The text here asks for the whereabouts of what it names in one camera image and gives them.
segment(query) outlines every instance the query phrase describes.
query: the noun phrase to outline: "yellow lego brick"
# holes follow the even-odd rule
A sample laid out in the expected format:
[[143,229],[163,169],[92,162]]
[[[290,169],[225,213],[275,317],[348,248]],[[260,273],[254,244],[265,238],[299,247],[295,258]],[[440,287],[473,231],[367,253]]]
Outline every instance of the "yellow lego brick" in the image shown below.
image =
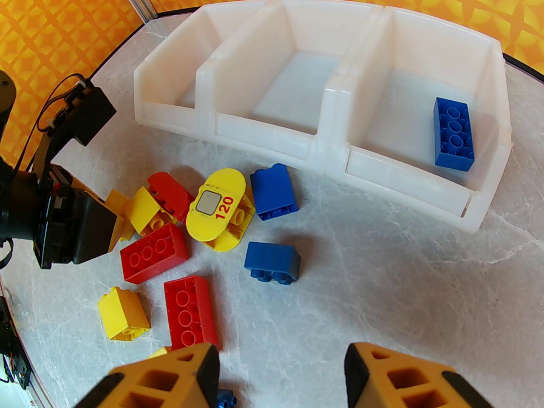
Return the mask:
[[121,216],[124,223],[121,229],[121,241],[129,241],[134,233],[134,227],[130,223],[130,220],[126,217],[125,208],[129,200],[123,194],[117,192],[115,189],[111,189],[108,197],[106,198],[104,204],[117,216]]
[[139,235],[147,235],[151,231],[161,228],[165,223],[175,222],[173,217],[162,210],[153,195],[143,186],[126,204],[125,214]]
[[110,340],[130,342],[151,329],[137,293],[113,287],[98,305]]
[[157,352],[155,352],[155,353],[151,354],[150,356],[148,356],[147,359],[149,360],[151,358],[157,358],[157,357],[160,357],[162,355],[166,355],[171,350],[172,350],[172,346],[164,346],[163,348],[160,348]]

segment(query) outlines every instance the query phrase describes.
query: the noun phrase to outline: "yellow oval lego piece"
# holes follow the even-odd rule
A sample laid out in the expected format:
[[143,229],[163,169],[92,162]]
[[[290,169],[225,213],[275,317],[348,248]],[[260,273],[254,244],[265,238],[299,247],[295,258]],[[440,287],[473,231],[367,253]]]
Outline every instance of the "yellow oval lego piece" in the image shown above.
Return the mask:
[[185,225],[193,239],[224,252],[240,243],[254,214],[244,176],[236,169],[220,169],[200,186]]

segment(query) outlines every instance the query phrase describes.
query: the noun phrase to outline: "gray square sticker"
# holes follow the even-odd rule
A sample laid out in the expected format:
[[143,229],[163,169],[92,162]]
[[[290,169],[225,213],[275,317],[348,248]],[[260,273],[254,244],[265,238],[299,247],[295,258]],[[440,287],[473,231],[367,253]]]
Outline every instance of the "gray square sticker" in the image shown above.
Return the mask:
[[211,192],[210,190],[205,190],[196,204],[196,211],[211,216],[215,213],[220,201],[221,195]]

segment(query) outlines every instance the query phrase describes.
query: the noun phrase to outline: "blue lego brick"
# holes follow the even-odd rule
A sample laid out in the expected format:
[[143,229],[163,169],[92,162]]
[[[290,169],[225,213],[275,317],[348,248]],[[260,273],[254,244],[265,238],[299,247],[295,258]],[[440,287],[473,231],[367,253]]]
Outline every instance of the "blue lego brick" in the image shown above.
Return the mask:
[[468,106],[437,97],[435,120],[435,165],[468,171],[474,163],[474,146]]
[[219,389],[217,392],[217,408],[234,408],[238,400],[232,390]]
[[259,281],[276,280],[289,285],[299,279],[300,255],[290,245],[251,241],[247,245],[244,267]]
[[276,163],[268,169],[257,169],[249,178],[255,210],[263,221],[298,211],[286,165]]

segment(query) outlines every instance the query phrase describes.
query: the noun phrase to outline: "red 2x4 brick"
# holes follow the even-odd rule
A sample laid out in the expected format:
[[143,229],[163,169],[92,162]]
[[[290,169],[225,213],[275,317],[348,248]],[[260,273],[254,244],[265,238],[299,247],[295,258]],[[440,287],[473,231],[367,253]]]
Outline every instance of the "red 2x4 brick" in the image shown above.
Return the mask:
[[172,349],[196,343],[217,346],[208,282],[197,275],[165,282],[168,326]]
[[125,281],[140,284],[187,260],[182,231],[172,224],[149,233],[121,250]]

